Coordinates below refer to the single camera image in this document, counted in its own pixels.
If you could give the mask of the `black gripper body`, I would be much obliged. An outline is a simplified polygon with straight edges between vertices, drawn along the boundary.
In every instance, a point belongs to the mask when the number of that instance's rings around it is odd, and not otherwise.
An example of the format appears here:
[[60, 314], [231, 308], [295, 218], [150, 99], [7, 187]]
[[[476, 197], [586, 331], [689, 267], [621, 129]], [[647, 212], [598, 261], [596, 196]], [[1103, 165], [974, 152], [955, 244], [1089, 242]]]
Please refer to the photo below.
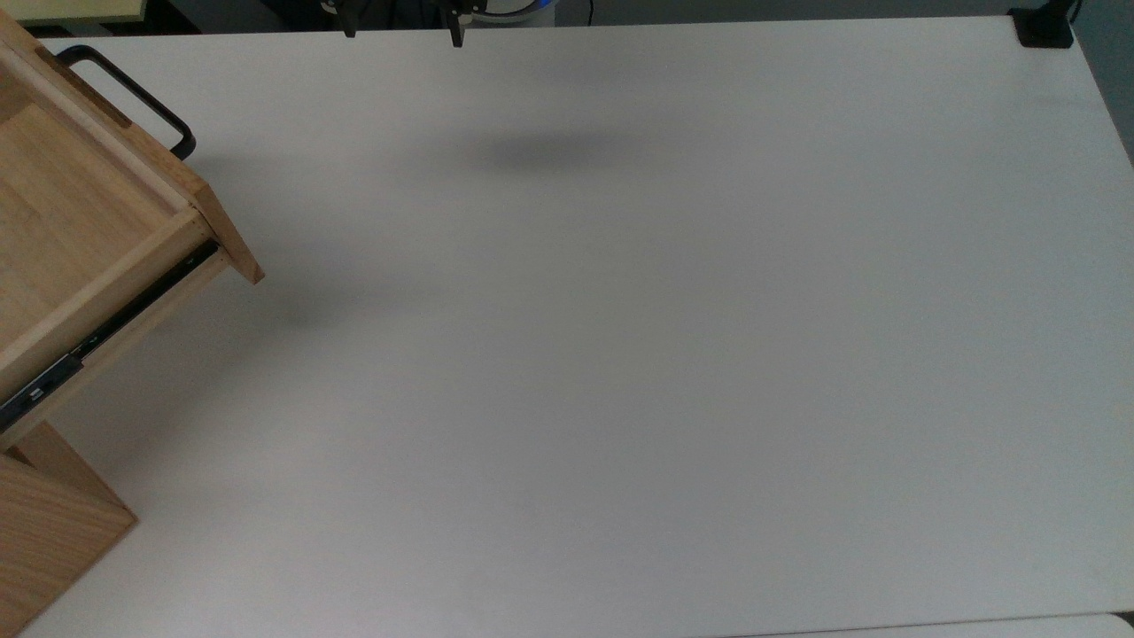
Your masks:
[[347, 20], [443, 20], [484, 11], [486, 1], [321, 1], [321, 8]]

